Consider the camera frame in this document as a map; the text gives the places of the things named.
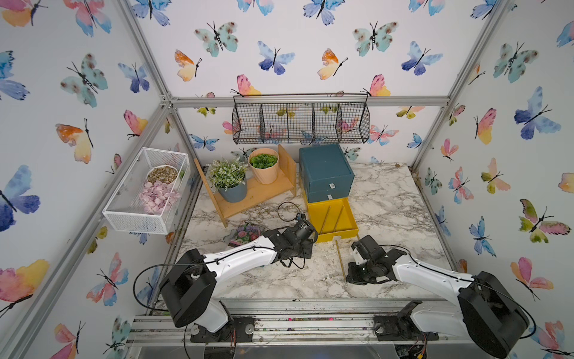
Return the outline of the yellow bottom drawer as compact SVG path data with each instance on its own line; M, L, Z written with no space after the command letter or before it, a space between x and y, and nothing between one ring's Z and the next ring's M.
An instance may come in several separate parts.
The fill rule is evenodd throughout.
M331 206L329 218L324 228L324 233L319 234L321 230L321 223L325 216L328 205ZM341 206L345 206L342 218L339 222L339 231L333 232L333 226L336 222L336 217L340 211ZM309 221L318 231L318 243L331 242L336 237L341 239L351 239L357 236L359 229L354 214L351 210L350 203L347 198L338 200L328 200L318 203L306 203L306 209L309 214Z

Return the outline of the teal top drawer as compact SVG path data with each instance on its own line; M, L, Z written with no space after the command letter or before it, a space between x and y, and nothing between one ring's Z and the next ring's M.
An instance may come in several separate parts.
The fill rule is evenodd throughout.
M332 177L325 179L306 179L305 187L309 192L330 193L346 197L351 191L354 177Z

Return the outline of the teal drawer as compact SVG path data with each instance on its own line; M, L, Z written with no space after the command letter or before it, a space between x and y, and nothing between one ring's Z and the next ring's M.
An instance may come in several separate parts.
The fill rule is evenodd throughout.
M351 192L350 188L344 188L344 189L333 188L321 191L311 191L306 194L306 199L308 203L318 203L328 200L338 200L341 198L348 197L350 192Z
M309 192L330 193L346 197L351 191L354 177L332 177L325 179L306 179L305 187Z

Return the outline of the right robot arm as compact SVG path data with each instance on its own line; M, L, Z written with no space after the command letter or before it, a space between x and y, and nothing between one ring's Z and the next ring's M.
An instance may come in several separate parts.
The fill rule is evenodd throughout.
M488 355L506 358L535 326L529 312L516 302L498 278L453 272L416 259L399 245L381 245L365 236L351 245L353 260L346 281L355 285L401 282L447 301L443 309L414 301L399 320L421 333L470 339Z

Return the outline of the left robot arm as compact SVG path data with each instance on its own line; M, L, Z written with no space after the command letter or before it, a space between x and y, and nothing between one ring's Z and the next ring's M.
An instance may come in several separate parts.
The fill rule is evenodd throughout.
M165 275L159 291L177 328L196 324L216 333L231 321L227 308L213 299L225 282L252 269L312 257L318 233L305 218L293 226L267 230L247 244L211 254L187 251Z

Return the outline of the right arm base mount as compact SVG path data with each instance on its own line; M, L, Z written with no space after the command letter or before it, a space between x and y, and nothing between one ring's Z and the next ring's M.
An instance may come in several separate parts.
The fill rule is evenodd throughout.
M420 331L411 318L421 304L422 301L413 300L397 313L375 316L373 332L378 341L438 340L438 333Z

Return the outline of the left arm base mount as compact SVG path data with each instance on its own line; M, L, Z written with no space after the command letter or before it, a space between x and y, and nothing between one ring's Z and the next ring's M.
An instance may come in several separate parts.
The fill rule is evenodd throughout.
M194 323L189 328L189 339L192 343L251 343L255 332L253 317L232 316L222 328L210 332L204 326Z

